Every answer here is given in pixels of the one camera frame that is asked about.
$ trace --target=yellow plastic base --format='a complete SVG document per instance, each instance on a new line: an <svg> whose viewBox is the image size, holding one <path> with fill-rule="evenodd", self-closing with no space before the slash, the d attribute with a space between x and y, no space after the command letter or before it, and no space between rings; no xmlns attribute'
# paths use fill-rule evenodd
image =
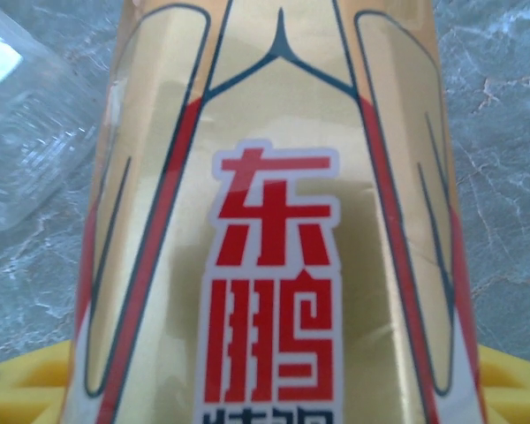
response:
<svg viewBox="0 0 530 424"><path fill-rule="evenodd" d="M0 424L57 424L69 349L64 342L0 364ZM489 424L530 424L530 362L487 347L480 356Z"/></svg>

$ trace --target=dark blue line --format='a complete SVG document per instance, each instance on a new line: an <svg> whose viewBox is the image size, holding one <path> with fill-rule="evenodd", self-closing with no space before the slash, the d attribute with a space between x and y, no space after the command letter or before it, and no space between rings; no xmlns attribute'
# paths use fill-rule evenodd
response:
<svg viewBox="0 0 530 424"><path fill-rule="evenodd" d="M193 6L191 4L169 4L169 5L166 5L164 7L159 8L159 9L156 9L156 10L148 13L144 17L142 17L141 20L138 22L138 25L134 28L134 30L132 32L132 36L138 30L138 28L140 28L140 26L148 18L156 15L160 11L166 11L166 10L169 10L169 9L191 9L191 10L194 10L194 11L198 11L206 19L206 26L204 28L204 34L202 36L201 44L200 44L200 47L198 49L197 56L196 56L196 59L195 59L195 62L194 62L194 68L193 68L193 71L191 73L191 78L189 80L188 87L187 87L186 92L185 92L185 96L183 98L183 104L181 105L181 110L180 110L180 112L178 114L177 123L175 125L175 130L174 130L172 138L171 138L169 151L167 152L167 157L165 158L165 161L167 161L167 162L169 161L170 154L172 153L172 150L174 148L175 139L177 137L177 132L178 132L178 127L179 127L179 124L180 124L184 114L185 114L186 105L188 104L188 99L190 98L190 94L191 94L192 89L193 89L194 77L195 77L196 72L198 71L198 68L199 68L200 63L201 63L202 51L204 50L204 47L206 46L206 42L207 42L207 39L208 39L209 26L210 26L210 22L211 22L211 17L208 14L208 12L205 11L204 9L198 7L198 6ZM97 398L98 396L100 396L102 394L102 392L104 391L104 388L106 386L106 377L108 375L108 372L110 370L110 367L111 367L111 364L112 364L112 361L113 361L113 358L114 358L114 353L115 353L116 344L117 344L116 342L117 342L117 339L118 339L118 337L119 337L119 335L120 335L120 333L122 331L122 325L123 325L123 320L124 320L124 311L126 309L126 306L131 301L131 294L132 294L132 288L133 288L132 282L135 280L135 276L137 274L138 267L139 267L139 260L140 260L140 257L142 255L142 251L143 251L144 245L146 243L147 229L150 227L151 222L153 221L153 214L155 212L153 210L153 205L155 205L155 203L157 202L157 199L159 197L159 193L161 192L161 188L162 188L162 185L163 185L163 179L164 179L165 173L167 172L167 166L168 166L167 162L165 164L165 168L163 168L163 172L161 173L161 175L159 177L159 182L157 184L157 188L156 188L156 191L155 191L155 197L154 197L154 200L152 202L152 208L151 208L151 210L149 212L148 220L147 220L146 225L145 225L145 227L143 229L143 234L141 236L140 248L138 249L138 254L136 256L136 260L135 260L135 263L134 263L133 269L132 269L132 275L131 275L130 280L128 282L128 287L126 289L125 299L124 299L124 302L122 304L122 308L120 310L119 317L117 319L117 326L116 326L116 330L114 332L114 338L112 339L112 342L111 342L111 345L110 345L110 353L109 353L109 356L108 356L107 361L106 361L106 366L104 368L104 372L102 374L100 387L98 388L98 390L90 390L89 389L88 382L87 382L88 378L85 376L85 381L84 381L84 383L85 383L84 384L85 385L85 392L87 393L87 395L90 398ZM89 324L92 322L92 315L90 315L88 322L89 322ZM134 341L133 341L134 345L135 345L136 337L137 337L137 334L134 335ZM90 361L90 358L89 358L89 356L90 356L89 355L89 345L90 345L90 331L88 331L88 334L87 334L87 354L86 354L86 358L85 358L85 375L88 374L88 366L89 366L89 361ZM120 390L120 393L118 395L118 403L119 403L119 399L121 397L121 393L122 392Z"/></svg>
<svg viewBox="0 0 530 424"><path fill-rule="evenodd" d="M241 81L245 80L246 78L250 77L254 73L258 72L261 68L264 68L271 62L273 62L276 59L276 57L270 55L269 53L265 55L259 62L256 64L250 66L245 71L239 73L235 77L228 79L227 81L223 82L219 86L209 89L209 91L204 96L204 102L210 102L215 97L219 96L224 91L229 90L230 88L236 86Z"/></svg>
<svg viewBox="0 0 530 424"><path fill-rule="evenodd" d="M428 132L430 134L430 140L432 141L432 149L434 150L434 158L435 162L438 165L438 173L440 174L440 180L442 181L442 188L443 192L445 194L445 200L449 203L450 200L450 188L448 187L448 183L446 182L446 178L444 176L443 167L442 167L442 161L440 160L440 154L438 153L437 146L435 144L435 136L434 136L434 130L432 129L432 123L430 123L430 117L428 116L428 113L425 114L426 117L426 125L428 126ZM444 165L447 167L447 157L443 158Z"/></svg>
<svg viewBox="0 0 530 424"><path fill-rule="evenodd" d="M420 45L420 43L415 38L413 38L404 28L402 28L394 19L392 19L386 13L381 12L381 11L365 10L365 11L359 11L359 12L357 12L355 14L355 17L354 17L355 32L356 32L358 41L360 43L360 52L361 52L361 57L363 58L364 66L365 66L365 73L366 73L366 76L367 76L367 83L369 85L369 90L371 92L372 99L373 99L373 108L375 109L375 112L377 114L377 124L379 126L379 131L380 131L381 137L382 137L383 148L384 148L384 151L385 151L385 158L387 160L387 163L390 163L389 151L387 149L387 141L385 139L384 130L383 130L382 126L381 126L381 119L380 119L380 115L379 115L379 105L378 105L377 99L375 98L375 89L373 87L373 79L371 77L371 70L369 69L369 62L367 61L365 43L363 42L363 38L361 37L361 33L360 33L360 26L359 26L360 18L362 16L365 16L365 15L375 15L375 16L380 16L380 17L383 17L383 18L387 19L397 29L402 31L411 40L416 42L416 44L424 52L426 52L426 51L424 50L424 48ZM432 60L432 57L428 53L427 53L427 55L430 57L430 61L432 61L432 63L434 63L433 60ZM364 117L364 122L365 122L365 115L364 115L363 107L361 106L361 103L360 103L360 109L361 109L361 115ZM367 144L369 145L369 151L371 151L371 153L372 153L370 141ZM397 200L398 213L399 213L398 221L400 222L400 227L402 229L402 231L401 231L401 236L402 236L401 239L403 240L403 243L405 243L405 246L408 246L407 245L408 239L406 238L406 234L405 234L405 224L404 224L405 221L404 221L404 218L403 218L402 208L401 208L401 204L400 204L400 198L398 197L398 190L397 190L397 187L396 187L396 184L395 184L395 178L393 176L392 170L390 170L390 177L391 177L391 180L392 180L391 189L392 189L392 191L394 193L395 199ZM378 187L379 191L381 191L382 185L381 185L381 182L380 182L379 178L377 177L377 172L375 173L375 180L377 181L377 187ZM382 204L382 209L383 209L383 214L384 214L384 211L385 211L384 204ZM388 219L387 219L386 216L385 216L384 221L385 221L385 228L387 229L387 233L390 234ZM397 266L396 266L397 256L396 256L396 254L394 252L394 249L391 249L391 254L392 254L392 257L393 257L393 265L394 265L394 268L395 268L395 272L398 272L398 269L397 269ZM410 254L408 256L408 265L409 265L409 272L410 272L410 274L411 274L411 276L413 278L413 281L416 282L416 275L414 274L414 270L413 270L413 260L412 260L412 257L410 256ZM403 308L404 308L405 307L404 306L404 291L405 291L405 289L404 289L404 287L403 287L403 285L401 283L398 284L398 289L400 291L400 298L401 298L401 302L403 303ZM415 298L416 298L416 309L418 311L418 314L419 314L420 318L423 320L423 318L422 318L422 308L421 308L421 305L420 305L420 296L416 295ZM428 333L426 332L426 328L424 327L424 323L422 323L422 329L421 330L422 330L422 333L424 334L424 337L425 337L424 347L425 347L427 356L431 359L431 353L430 353L430 349L429 349L429 346L428 346ZM410 322L406 322L406 331L408 333L408 339L409 339L410 344L412 346L414 344L414 339L413 339L413 333L412 333L412 325L411 325ZM452 352L453 352L453 331L451 332L451 335L450 335L450 357L451 357ZM432 373L432 381L434 383L434 389L436 391L440 392L440 390L438 389L437 384L436 384L434 368L433 368L431 363L429 365L430 365L430 372ZM420 370L419 370L419 367L418 367L418 364L417 364L416 361L414 361L414 368L416 369L416 377L417 377L417 380L418 380L418 388L419 388L419 392L420 392L420 400L421 400L421 403L422 403L422 408L424 409L424 415L426 417L428 417L428 404L427 404L426 399L424 398L424 393L423 393L423 390L422 390L423 387L422 387L422 380L421 380L421 376L420 376ZM447 390L445 390L444 392L449 391L449 389L451 388L452 371L453 371L453 367L452 367L452 363L450 362L449 385L448 385Z"/></svg>
<svg viewBox="0 0 530 424"><path fill-rule="evenodd" d="M350 73L350 78L352 79L352 90L353 90L352 98L357 103L358 108L360 108L360 91L358 89L357 80L355 78L352 55L350 53L350 49L347 44L347 39L345 38L344 22L342 21L342 14L339 11L337 0L332 0L332 5L334 6L334 13L336 14L336 21L337 21L337 28L339 30L339 35L342 39L342 45L344 46L345 61L347 62L347 68Z"/></svg>
<svg viewBox="0 0 530 424"><path fill-rule="evenodd" d="M296 67L298 67L302 71L314 76L318 80L325 82L329 86L334 87L335 89L343 92L344 94L356 100L357 95L356 95L354 83L352 86L348 86L347 84L340 81L339 79L336 79L328 75L327 73L322 72L319 69L313 67L312 65L304 62L292 51L291 46L286 37L286 32L284 28L284 12L283 12L283 9L281 8L279 9L279 13L278 13L275 39L273 40L273 43L271 44L271 47L269 48L269 51L265 54L265 56L262 59L260 59L257 63L253 64L252 66L244 70L243 72L226 80L219 86L209 90L204 96L203 103L209 102L215 97L222 94L224 91L227 91L230 88L235 87L237 84L247 79L248 77L258 72L263 67L267 66L268 64L270 64L271 62L273 62L274 60L278 58L285 59L287 62L294 64Z"/></svg>
<svg viewBox="0 0 530 424"><path fill-rule="evenodd" d="M428 213L430 215L430 225L432 227L432 239L434 240L435 257L437 260L438 268L440 269L440 274L442 276L443 290L446 293L446 298L448 298L448 309L450 313L450 320L453 326L453 285L451 284L450 277L448 276L448 270L446 269L445 261L443 260L443 252L440 247L442 244L440 243L440 233L438 231L438 224L435 219L434 209L432 208L432 202L428 193L426 179L424 178L424 171L422 170L422 166L420 164L418 164L418 172L420 175L420 183L422 184L422 192L424 193L424 201L426 202L426 209L428 210Z"/></svg>
<svg viewBox="0 0 530 424"><path fill-rule="evenodd" d="M202 92L202 98L204 97L204 95L208 91L210 80L211 80L211 78L213 76L213 73L214 73L214 70L216 68L216 59L218 58L218 55L219 55L218 52L219 52L219 49L220 49L220 47L222 45L223 31L224 31L224 29L226 27L226 23L227 23L228 17L230 16L230 8L231 8L232 1L233 0L230 0L230 2L228 3L228 5L226 7L225 12L224 12L223 24L222 24L222 26L220 28L220 33L218 35L218 43L216 45L216 51L214 53L214 57L212 59L212 63L210 64L210 69L209 69L209 72L208 72L208 79L206 81L206 85L204 87L204 91ZM198 69L199 69L199 66L200 66L200 63L201 63L202 52L204 51L204 48L206 47L206 41L208 39L209 27L210 27L210 24L211 24L210 15L208 14L207 11L205 11L202 8L199 8L198 6L192 6L192 8L195 9L195 10L202 11L204 16L207 18L207 25L205 26L204 36L202 37L201 45L200 45L200 48L199 48L199 51L198 51L198 54L197 54L197 57L196 57L196 65L194 66L193 73L191 74L191 78L189 79L187 93L186 93L186 96L184 98L183 105L181 106L181 112L180 112L179 118L177 120L177 125L175 127L175 131L173 132L173 135L172 135L172 138L171 138L170 147L169 147L169 150L167 152L167 157L165 158L165 161L166 161L165 162L165 166L163 167L163 172L161 173L161 176L159 178L159 184L157 186L156 195L155 195L154 201L152 202L152 206L151 206L151 210L150 210L150 213L149 213L148 222L147 222L147 224L146 224L146 226L144 228L143 238L142 238L142 241L141 241L141 247L140 247L138 255L136 256L136 263L134 265L133 274L132 274L132 278L130 279L130 281L134 281L136 276L137 276L139 261L140 261L140 258L143 256L143 249L144 249L145 242L146 242L146 239L147 239L147 231L151 227L151 223L153 221L153 217L154 217L154 214L155 214L155 205L159 201L159 196L161 195L161 189L162 189L162 186L163 186L163 181L164 181L164 178L165 178L165 174L167 172L169 172L170 158L172 157L172 154L173 154L173 151L174 151L174 147L175 147L175 143L177 141L177 135L178 135L180 123L182 122L183 117L185 115L186 108L188 106L188 101L189 101L190 95L192 93L192 87L193 87L193 84L194 84L194 78L195 78L195 76L196 76L196 74L198 72ZM194 139L194 136L196 134L196 129L198 127L198 123L199 123L200 116L201 116L201 113L202 113L202 108L203 108L203 104L202 104L202 100L201 100L201 107L200 107L200 109L198 111L198 115L196 117L196 124L195 124L195 126L193 128L193 132L191 134L191 139L189 140L188 148L187 148L186 155L185 155L185 161L183 162L183 164L182 164L183 166L181 166L181 169L178 172L177 186L176 186L175 192L173 194L173 199L172 199L172 203L171 203L171 207L170 207L169 213L168 213L168 215L166 217L165 231L167 231L166 228L169 225L169 221L170 221L170 219L172 217L172 212L173 212L173 209L174 209L175 200L177 199L178 191L180 189L180 184L182 182L182 178L183 178L183 175L185 173L185 163L188 160L188 156L190 155L191 147L192 147L192 144L193 144L193 139ZM157 247L157 256L159 256L159 254L161 253L161 248L162 248L163 242L164 242L164 238L161 238L159 246ZM148 280L149 287L148 287L148 290L146 292L146 296L149 295L149 292L151 290L151 284L153 283L153 275L155 273L155 269L156 269L156 266L153 267L153 269L151 270L151 274L150 274L150 277L149 277L149 280ZM130 300L131 293L132 293L132 287L130 287L128 292L126 293L126 300L125 300L126 302ZM143 316L145 314L145 305L146 304L144 304L143 308L141 309L139 322L141 322L143 320ZM120 321L118 323L118 326L122 324L122 322L123 322L122 318L123 318L123 315L120 315ZM133 350L135 348L135 344L137 342L137 337L138 337L139 331L140 331L140 329L138 327L136 329L136 331L135 331L135 334L133 335L132 354L133 354ZM127 377L127 373L129 372L130 363L131 363L131 357L128 358L128 363L127 363L127 366L126 366L126 369L125 369L125 377L124 378ZM118 393L117 408L119 407L119 403L121 401L121 397L123 395L123 392L124 392L124 385L120 388L120 391ZM117 410L116 410L116 413L114 414L114 417L112 419L112 423L111 424L114 424L116 419L117 419Z"/></svg>
<svg viewBox="0 0 530 424"><path fill-rule="evenodd" d="M214 57L212 59L212 63L210 64L210 69L208 70L208 80L206 81L206 86L204 87L204 92L202 93L202 99L201 99L201 113L204 109L204 105L208 102L209 98L208 95L210 93L210 87L212 87L212 79L214 78L214 70L216 69L216 64L218 62L218 58L220 57L220 53L222 52L222 46L223 46L223 34L225 33L226 26L228 24L228 18L230 17L230 11L231 11L231 4L233 3L233 0L229 0L228 4L226 5L226 9L223 13L223 21L222 21L222 27L220 28L220 33L218 34L218 40L216 42L216 50Z"/></svg>
<svg viewBox="0 0 530 424"><path fill-rule="evenodd" d="M122 202L122 196L124 195L124 187L127 181L127 176L130 170L131 162L132 162L131 157L128 157L127 161L125 161L124 175L121 178L120 187L117 190L116 202L114 203L114 209L112 210L112 214L110 217L110 223L108 225L108 231L106 232L106 238L104 240L102 254L98 262L98 270L96 271L96 276L93 278L92 293L90 297L90 321L92 321L93 317L95 316L96 304L98 303L98 295L100 292L100 282L102 281L102 277L104 275L104 268L106 267L106 261L108 260L108 251L110 250L112 236L114 234L114 228L116 226L117 214L120 210L120 204Z"/></svg>

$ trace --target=red chinese characters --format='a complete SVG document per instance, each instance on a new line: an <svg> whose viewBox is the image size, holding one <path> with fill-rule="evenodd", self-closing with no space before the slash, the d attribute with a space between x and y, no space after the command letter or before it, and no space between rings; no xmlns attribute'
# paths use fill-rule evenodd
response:
<svg viewBox="0 0 530 424"><path fill-rule="evenodd" d="M333 150L275 150L261 140L216 155L223 189L211 212L216 239L202 287L194 422L211 422L219 405L261 405L266 422L279 406L296 413L321 405L338 421L339 203L297 195L300 180L334 178L337 166Z"/></svg>

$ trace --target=shiny gold surface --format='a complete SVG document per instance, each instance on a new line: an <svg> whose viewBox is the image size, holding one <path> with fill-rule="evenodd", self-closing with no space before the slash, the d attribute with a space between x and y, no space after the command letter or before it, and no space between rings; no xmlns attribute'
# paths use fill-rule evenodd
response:
<svg viewBox="0 0 530 424"><path fill-rule="evenodd" d="M145 254L146 228L157 219L151 214L155 202L162 201L157 196L160 178L178 173L167 167L167 154L183 103L196 103L208 90L265 57L276 39L282 8L291 53L340 86L356 87L365 104L376 106L435 385L448 389L452 364L458 360L452 344L461 333L454 331L457 315L449 309L437 255L440 252L451 284L449 204L455 208L456 200L430 2L199 0L189 2L196 6L189 8L174 4L178 3L145 0L136 8L131 1L125 3L122 28L127 29L118 40L97 153L98 162L106 160L106 165L97 166L92 193L93 203L100 201L93 303L75 342L75 377L62 422L105 422L96 421L95 413L100 410L102 417L100 403L114 366L110 349L124 337L132 339L133 349L115 422L167 423L170 417L176 424L192 422L197 344L206 336L198 331L201 281L216 234L208 212L220 187L212 176L212 160L217 151L233 150L241 140L262 138L275 148L330 147L339 153L337 178L308 181L298 190L336 196L341 203L334 236L343 281L344 421L426 422L390 251L389 223L384 219L388 212L380 197L392 186L376 184L360 114L366 112L358 107L357 91L349 95L284 58L205 100L162 243L149 251L156 265L146 280L145 302L126 293L137 277L136 261ZM358 15L366 9L391 16ZM146 17L132 32L142 14ZM401 22L413 32L407 33ZM435 213L438 245L418 165ZM137 338L129 336L132 328L118 327L123 311L134 307L143 310ZM470 377L456 384L474 390ZM470 406L465 417L477 407ZM83 408L90 414L76 421ZM446 417L439 422L463 419Z"/></svg>

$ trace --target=gray marble countertop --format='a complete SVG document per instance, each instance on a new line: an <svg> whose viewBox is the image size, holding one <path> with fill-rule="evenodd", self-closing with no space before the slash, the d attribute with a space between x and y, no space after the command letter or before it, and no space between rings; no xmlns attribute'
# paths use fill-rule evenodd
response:
<svg viewBox="0 0 530 424"><path fill-rule="evenodd" d="M105 90L121 0L0 0ZM435 16L480 342L530 360L530 0L438 0ZM0 361L72 335L93 157L0 233Z"/></svg>

